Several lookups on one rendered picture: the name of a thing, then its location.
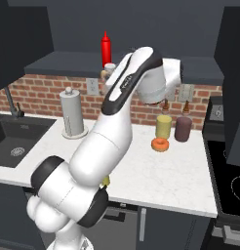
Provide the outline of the white shaker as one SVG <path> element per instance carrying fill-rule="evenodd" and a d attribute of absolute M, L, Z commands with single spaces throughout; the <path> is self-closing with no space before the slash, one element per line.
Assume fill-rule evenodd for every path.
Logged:
<path fill-rule="evenodd" d="M 100 72 L 100 78 L 102 80 L 107 80 L 116 67 L 115 63 L 108 62 L 104 65 L 104 69 Z"/>

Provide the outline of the yellow condiment bottle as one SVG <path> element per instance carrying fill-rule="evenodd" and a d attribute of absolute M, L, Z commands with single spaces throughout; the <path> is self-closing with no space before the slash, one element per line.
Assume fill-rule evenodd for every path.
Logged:
<path fill-rule="evenodd" d="M 109 186 L 110 185 L 110 179 L 109 179 L 109 175 L 107 175 L 106 177 L 103 178 L 100 187 L 103 188 L 104 186 Z"/>

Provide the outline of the red ketchup bottle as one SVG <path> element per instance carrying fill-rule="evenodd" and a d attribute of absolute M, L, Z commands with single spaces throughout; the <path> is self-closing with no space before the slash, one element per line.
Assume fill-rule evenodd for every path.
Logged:
<path fill-rule="evenodd" d="M 100 51 L 101 51 L 101 60 L 102 65 L 106 65 L 111 62 L 111 42 L 107 34 L 104 34 L 103 38 L 100 41 Z"/>

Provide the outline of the dark open cabinet door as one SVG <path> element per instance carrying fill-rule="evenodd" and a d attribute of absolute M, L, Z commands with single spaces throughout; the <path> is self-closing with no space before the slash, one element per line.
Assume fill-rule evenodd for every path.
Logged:
<path fill-rule="evenodd" d="M 240 7 L 225 7 L 215 51 L 224 76 L 222 104 L 226 163 L 240 166 Z"/>
<path fill-rule="evenodd" d="M 0 0 L 0 90 L 53 50 L 46 7 L 10 7 Z"/>

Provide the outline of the orange donut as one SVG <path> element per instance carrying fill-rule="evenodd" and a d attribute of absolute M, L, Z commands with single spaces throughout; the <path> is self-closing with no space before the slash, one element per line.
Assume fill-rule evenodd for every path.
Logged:
<path fill-rule="evenodd" d="M 163 152 L 169 148 L 169 142 L 164 138 L 155 138 L 151 141 L 151 147 L 156 151 Z"/>

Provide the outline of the grey paper towel roll holder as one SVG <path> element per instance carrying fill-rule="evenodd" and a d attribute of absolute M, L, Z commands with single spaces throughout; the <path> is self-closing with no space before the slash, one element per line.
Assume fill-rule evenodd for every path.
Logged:
<path fill-rule="evenodd" d="M 62 135 L 70 140 L 86 136 L 88 128 L 83 121 L 80 92 L 66 87 L 64 91 L 60 92 L 60 103 L 64 123 Z"/>

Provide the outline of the maroon canister with brown nozzle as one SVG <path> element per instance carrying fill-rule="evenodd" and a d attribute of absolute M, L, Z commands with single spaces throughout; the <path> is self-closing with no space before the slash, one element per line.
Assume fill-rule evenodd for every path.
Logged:
<path fill-rule="evenodd" d="M 188 141 L 192 127 L 192 119 L 189 115 L 189 101 L 185 102 L 182 114 L 177 118 L 175 127 L 175 139 L 178 142 L 185 143 Z"/>

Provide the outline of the black sink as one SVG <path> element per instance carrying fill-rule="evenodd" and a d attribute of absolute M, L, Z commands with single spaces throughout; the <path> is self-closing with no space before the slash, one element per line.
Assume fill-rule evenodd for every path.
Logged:
<path fill-rule="evenodd" d="M 16 168 L 55 122 L 0 114 L 0 166 Z"/>

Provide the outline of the dark tap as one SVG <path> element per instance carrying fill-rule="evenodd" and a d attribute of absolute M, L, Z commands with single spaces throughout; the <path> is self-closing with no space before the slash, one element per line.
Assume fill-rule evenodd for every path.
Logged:
<path fill-rule="evenodd" d="M 24 117 L 24 112 L 20 109 L 20 104 L 14 104 L 9 88 L 5 87 L 4 90 L 12 115 L 15 118 Z"/>

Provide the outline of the dark lower cupboard door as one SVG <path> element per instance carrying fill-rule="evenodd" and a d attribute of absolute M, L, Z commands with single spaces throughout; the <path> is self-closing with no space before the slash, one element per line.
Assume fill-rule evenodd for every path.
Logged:
<path fill-rule="evenodd" d="M 146 208 L 144 242 L 140 241 L 140 210 Z M 207 250 L 213 218 L 138 208 L 136 250 Z"/>

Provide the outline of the black stove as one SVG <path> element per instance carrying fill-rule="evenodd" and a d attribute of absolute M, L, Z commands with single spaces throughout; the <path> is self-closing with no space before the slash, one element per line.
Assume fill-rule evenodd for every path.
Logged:
<path fill-rule="evenodd" d="M 202 135 L 218 210 L 213 228 L 238 226 L 240 225 L 240 166 L 226 163 L 222 96 L 209 98 Z M 211 237 L 208 250 L 218 250 L 212 245 Z"/>

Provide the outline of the dark lower cupboard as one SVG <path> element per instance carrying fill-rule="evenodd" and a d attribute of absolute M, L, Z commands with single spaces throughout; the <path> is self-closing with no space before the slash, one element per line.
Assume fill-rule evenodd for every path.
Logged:
<path fill-rule="evenodd" d="M 10 250 L 46 250 L 26 212 L 22 187 L 0 184 L 0 247 Z"/>

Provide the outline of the grey wall outlet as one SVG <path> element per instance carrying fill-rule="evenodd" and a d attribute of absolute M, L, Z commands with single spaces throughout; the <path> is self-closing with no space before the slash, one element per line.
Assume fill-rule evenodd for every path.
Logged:
<path fill-rule="evenodd" d="M 100 94 L 99 81 L 97 78 L 87 78 L 87 94 L 91 96 L 98 96 Z"/>
<path fill-rule="evenodd" d="M 179 101 L 191 102 L 193 99 L 194 86 L 191 84 L 181 84 L 179 89 Z"/>

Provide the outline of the dark wall cabinet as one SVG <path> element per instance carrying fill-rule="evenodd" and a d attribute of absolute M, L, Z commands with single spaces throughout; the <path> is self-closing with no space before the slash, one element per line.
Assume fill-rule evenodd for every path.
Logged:
<path fill-rule="evenodd" d="M 151 46 L 179 59 L 186 84 L 220 86 L 240 0 L 41 0 L 54 51 L 25 72 L 98 77 L 100 40 L 108 35 L 112 61 Z"/>

